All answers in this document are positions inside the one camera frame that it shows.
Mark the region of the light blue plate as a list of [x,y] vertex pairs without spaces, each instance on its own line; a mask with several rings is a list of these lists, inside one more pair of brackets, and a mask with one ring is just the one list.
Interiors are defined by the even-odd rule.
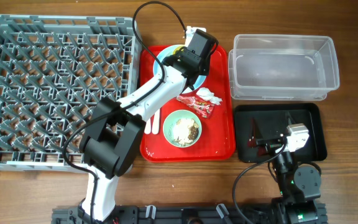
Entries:
[[[168,54],[171,53],[171,51],[173,49],[175,49],[176,47],[179,47],[179,46],[182,46],[180,44],[177,44],[177,45],[171,45],[171,46],[168,46],[168,47],[164,47],[163,50],[157,55],[157,58],[162,62],[162,60],[168,56]],[[160,68],[160,65],[154,61],[154,64],[153,64],[153,74],[154,75],[160,75],[161,73],[161,68]],[[195,84],[193,85],[194,89],[197,90],[199,89],[202,84],[204,83],[204,81],[206,80],[206,76],[202,76],[200,75]]]

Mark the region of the green food bowl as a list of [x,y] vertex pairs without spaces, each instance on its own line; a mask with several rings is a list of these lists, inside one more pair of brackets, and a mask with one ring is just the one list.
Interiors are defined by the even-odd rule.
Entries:
[[176,110],[163,122],[163,135],[172,146],[186,148],[194,145],[202,133],[199,117],[188,110]]

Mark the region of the white plastic spoon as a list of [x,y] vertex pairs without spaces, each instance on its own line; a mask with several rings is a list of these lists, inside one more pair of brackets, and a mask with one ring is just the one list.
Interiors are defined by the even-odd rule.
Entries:
[[152,121],[152,134],[158,134],[160,130],[160,109],[158,109]]

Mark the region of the yellow plastic cup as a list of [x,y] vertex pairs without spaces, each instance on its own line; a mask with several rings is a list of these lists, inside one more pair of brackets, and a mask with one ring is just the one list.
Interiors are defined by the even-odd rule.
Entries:
[[175,55],[176,53],[182,51],[182,50],[185,49],[185,48],[186,48],[186,47],[185,47],[184,45],[179,46],[179,47],[176,47],[175,49],[173,49],[173,50],[171,51],[170,54],[168,54],[168,56]]

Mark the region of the white plastic fork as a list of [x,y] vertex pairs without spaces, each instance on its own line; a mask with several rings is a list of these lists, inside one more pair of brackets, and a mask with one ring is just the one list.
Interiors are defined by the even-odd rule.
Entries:
[[144,134],[150,134],[152,131],[151,119],[148,119],[145,125]]

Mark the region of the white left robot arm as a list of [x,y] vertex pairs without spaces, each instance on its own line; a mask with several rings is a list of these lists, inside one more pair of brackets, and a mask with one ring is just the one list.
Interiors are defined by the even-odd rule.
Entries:
[[140,148],[146,122],[164,104],[207,75],[211,48],[183,47],[162,61],[162,74],[118,101],[103,98],[85,124],[80,152],[90,172],[79,210],[88,223],[103,222],[114,210],[120,176],[131,167]]

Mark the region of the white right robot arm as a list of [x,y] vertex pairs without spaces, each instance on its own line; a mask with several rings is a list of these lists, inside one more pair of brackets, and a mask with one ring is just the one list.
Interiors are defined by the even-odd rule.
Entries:
[[274,223],[327,223],[324,204],[320,198],[321,169],[312,162],[300,163],[294,152],[307,142],[306,137],[282,136],[276,139],[249,139],[259,156],[270,156],[281,197],[272,200]]

